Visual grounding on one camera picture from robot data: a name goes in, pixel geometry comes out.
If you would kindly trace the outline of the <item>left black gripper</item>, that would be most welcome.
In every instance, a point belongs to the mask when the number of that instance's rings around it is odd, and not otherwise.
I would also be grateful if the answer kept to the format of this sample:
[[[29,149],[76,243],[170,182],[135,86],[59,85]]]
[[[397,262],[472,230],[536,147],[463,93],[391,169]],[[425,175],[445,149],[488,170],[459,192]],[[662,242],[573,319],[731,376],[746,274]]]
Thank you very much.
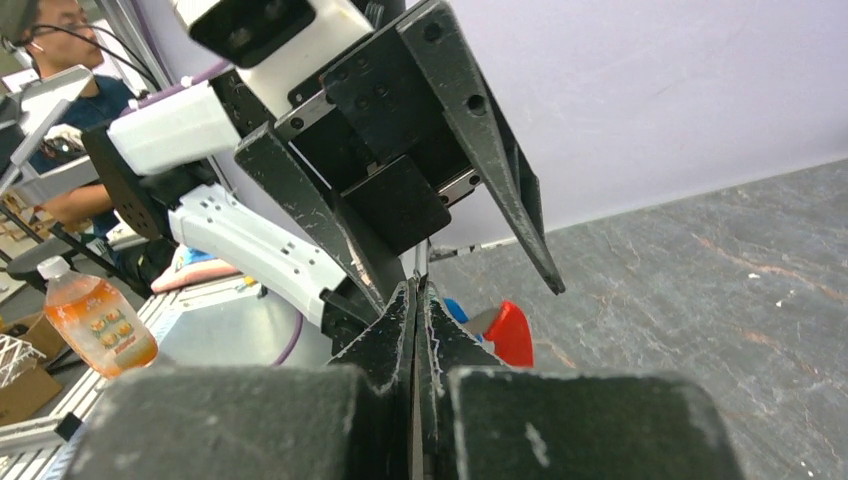
[[[450,223],[449,206],[467,193],[453,181],[471,165],[549,289],[566,290],[546,244],[539,181],[449,2],[419,2],[289,99],[279,118],[263,106],[235,162],[376,312],[406,279],[397,255]]]

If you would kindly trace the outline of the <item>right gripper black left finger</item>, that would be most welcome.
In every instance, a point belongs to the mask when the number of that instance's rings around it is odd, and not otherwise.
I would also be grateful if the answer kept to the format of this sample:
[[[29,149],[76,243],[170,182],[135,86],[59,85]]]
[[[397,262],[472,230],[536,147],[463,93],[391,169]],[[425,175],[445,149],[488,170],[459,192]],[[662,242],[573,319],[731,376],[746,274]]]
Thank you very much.
[[[152,367],[104,391],[66,479],[408,479],[417,287],[319,367]]]

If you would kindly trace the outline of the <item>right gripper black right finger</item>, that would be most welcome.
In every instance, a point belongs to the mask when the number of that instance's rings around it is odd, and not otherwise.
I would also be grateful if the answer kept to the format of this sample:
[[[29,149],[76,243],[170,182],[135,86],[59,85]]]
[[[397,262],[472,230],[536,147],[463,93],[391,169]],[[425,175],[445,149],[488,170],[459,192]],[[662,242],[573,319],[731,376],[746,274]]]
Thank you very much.
[[[669,371],[511,368],[418,292],[424,445],[438,479],[740,479],[711,396]]]

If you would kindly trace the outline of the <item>key with blue tag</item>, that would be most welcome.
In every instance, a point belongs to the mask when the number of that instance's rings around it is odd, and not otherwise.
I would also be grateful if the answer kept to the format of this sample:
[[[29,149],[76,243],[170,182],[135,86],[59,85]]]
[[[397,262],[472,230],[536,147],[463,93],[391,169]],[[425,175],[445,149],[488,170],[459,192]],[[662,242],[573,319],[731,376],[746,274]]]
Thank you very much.
[[[470,320],[465,310],[460,306],[460,304],[456,300],[452,298],[444,298],[443,303],[447,308],[448,313],[460,325],[465,325]]]

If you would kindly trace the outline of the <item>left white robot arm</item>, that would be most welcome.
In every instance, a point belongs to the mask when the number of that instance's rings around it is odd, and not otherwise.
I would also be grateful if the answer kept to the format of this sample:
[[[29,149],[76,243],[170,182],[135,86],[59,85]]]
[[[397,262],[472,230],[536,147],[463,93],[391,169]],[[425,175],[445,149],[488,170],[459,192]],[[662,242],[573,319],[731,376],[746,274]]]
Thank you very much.
[[[176,1],[225,70],[151,96],[83,136],[140,235],[209,253],[320,324],[364,322],[401,258],[485,188],[541,278],[538,178],[447,1]]]

